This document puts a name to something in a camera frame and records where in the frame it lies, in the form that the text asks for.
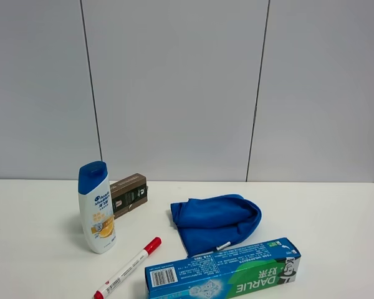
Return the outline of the blue green toothpaste box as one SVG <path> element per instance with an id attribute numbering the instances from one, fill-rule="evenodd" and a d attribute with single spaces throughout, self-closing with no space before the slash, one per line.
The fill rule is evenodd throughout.
<path id="1" fill-rule="evenodd" d="M 147 298 L 234 298 L 293 282 L 301 254 L 283 237 L 145 269 Z"/>

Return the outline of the blue cloth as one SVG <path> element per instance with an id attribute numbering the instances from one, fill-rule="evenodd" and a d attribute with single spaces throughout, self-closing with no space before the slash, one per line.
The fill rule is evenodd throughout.
<path id="1" fill-rule="evenodd" d="M 239 194 L 190 198 L 170 211 L 188 258 L 240 244 L 262 219 L 260 208 Z"/>

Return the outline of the red white marker pen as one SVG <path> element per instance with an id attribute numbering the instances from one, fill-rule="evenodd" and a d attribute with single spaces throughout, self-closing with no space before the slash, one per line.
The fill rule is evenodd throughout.
<path id="1" fill-rule="evenodd" d="M 146 245 L 139 253 L 134 256 L 127 264 L 125 264 L 116 274 L 108 279 L 93 295 L 94 299 L 106 299 L 108 296 L 120 286 L 122 282 L 136 268 L 151 255 L 161 245 L 161 239 L 155 237 L 148 245 Z"/>

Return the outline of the white blue shampoo bottle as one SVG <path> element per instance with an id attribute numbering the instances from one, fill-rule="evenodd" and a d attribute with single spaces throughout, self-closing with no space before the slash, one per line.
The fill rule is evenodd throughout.
<path id="1" fill-rule="evenodd" d="M 115 243 L 113 213 L 107 164 L 94 161 L 79 169 L 80 220 L 90 249 L 102 254 Z"/>

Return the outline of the brown cardboard box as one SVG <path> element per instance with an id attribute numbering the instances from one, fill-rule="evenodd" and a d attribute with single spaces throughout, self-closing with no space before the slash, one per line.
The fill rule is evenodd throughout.
<path id="1" fill-rule="evenodd" d="M 110 185 L 114 218 L 136 209 L 148 201 L 146 177 L 135 173 Z"/>

